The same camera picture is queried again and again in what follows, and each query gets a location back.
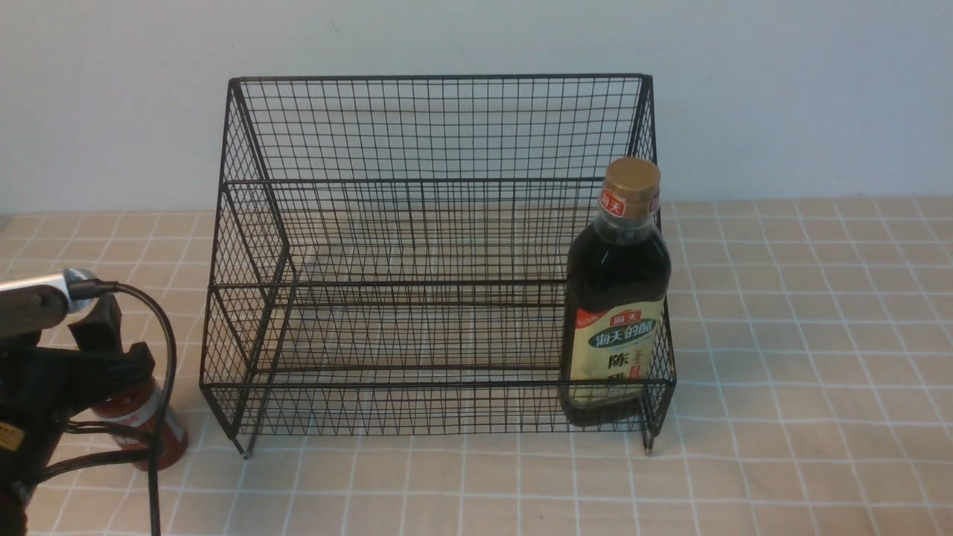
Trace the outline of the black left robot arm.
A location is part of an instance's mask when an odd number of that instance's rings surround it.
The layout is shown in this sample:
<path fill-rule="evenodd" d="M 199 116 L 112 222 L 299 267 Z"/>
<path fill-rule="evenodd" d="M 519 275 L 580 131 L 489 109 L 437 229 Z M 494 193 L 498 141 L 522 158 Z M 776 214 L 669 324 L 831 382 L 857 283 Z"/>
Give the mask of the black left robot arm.
<path fill-rule="evenodd" d="M 40 333 L 2 339 L 2 533 L 27 532 L 26 508 L 41 482 L 99 465 L 143 462 L 156 468 L 159 435 L 152 428 L 110 423 L 75 423 L 75 416 L 153 379 L 156 361 L 146 343 L 123 349 L 121 309 L 112 295 L 69 325 L 75 349 L 40 345 Z M 108 433 L 139 441 L 115 450 L 52 464 L 68 433 Z"/>

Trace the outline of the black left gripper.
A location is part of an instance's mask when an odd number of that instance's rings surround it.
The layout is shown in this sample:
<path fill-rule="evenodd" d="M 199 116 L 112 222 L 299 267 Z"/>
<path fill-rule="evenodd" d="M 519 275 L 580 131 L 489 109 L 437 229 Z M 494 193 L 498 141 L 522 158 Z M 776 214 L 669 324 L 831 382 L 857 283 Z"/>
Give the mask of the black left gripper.
<path fill-rule="evenodd" d="M 55 447 L 79 409 L 154 381 L 156 360 L 146 342 L 123 353 L 121 320 L 108 294 L 68 326 L 79 350 L 41 347 L 37 336 L 2 339 L 1 447 Z"/>

